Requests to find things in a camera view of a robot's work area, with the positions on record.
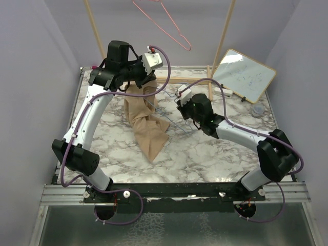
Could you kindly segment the beige t shirt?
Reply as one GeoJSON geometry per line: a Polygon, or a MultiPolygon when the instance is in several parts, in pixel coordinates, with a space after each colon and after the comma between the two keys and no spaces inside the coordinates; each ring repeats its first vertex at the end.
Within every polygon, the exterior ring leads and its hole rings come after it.
{"type": "Polygon", "coordinates": [[[154,115],[158,105],[154,95],[124,97],[124,110],[136,141],[149,162],[152,162],[169,140],[170,123],[154,115]]]}

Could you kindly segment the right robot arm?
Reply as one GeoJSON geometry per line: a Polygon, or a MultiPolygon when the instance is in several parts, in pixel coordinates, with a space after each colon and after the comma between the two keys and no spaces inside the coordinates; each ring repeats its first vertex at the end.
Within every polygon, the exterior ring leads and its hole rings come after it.
{"type": "Polygon", "coordinates": [[[299,161],[283,131],[255,131],[228,121],[214,113],[205,94],[181,97],[176,103],[182,117],[191,119],[204,134],[232,141],[258,154],[259,167],[236,183],[235,194],[240,200],[248,200],[254,190],[266,183],[280,182],[299,161]]]}

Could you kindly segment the blue wire hanger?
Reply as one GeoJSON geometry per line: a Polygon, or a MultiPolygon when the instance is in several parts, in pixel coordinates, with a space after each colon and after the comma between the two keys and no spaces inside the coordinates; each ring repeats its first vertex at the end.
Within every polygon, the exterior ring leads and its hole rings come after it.
{"type": "Polygon", "coordinates": [[[170,123],[169,131],[178,131],[181,134],[191,135],[194,129],[188,120],[183,120],[176,110],[177,98],[172,91],[175,87],[163,89],[154,96],[153,102],[149,98],[144,98],[145,103],[154,110],[154,114],[170,123]]]}

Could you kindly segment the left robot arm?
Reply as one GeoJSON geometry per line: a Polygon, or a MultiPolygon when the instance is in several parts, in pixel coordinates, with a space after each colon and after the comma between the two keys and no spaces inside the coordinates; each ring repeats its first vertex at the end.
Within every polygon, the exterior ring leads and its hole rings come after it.
{"type": "Polygon", "coordinates": [[[95,130],[101,116],[114,95],[124,94],[124,83],[136,82],[141,88],[155,79],[155,69],[162,67],[162,59],[153,48],[143,55],[129,60],[133,47],[123,41],[113,40],[108,44],[107,57],[92,69],[87,94],[75,121],[61,140],[54,140],[52,150],[65,168],[76,172],[90,185],[96,187],[95,196],[102,202],[112,199],[112,179],[99,167],[100,157],[91,152],[95,130]]]}

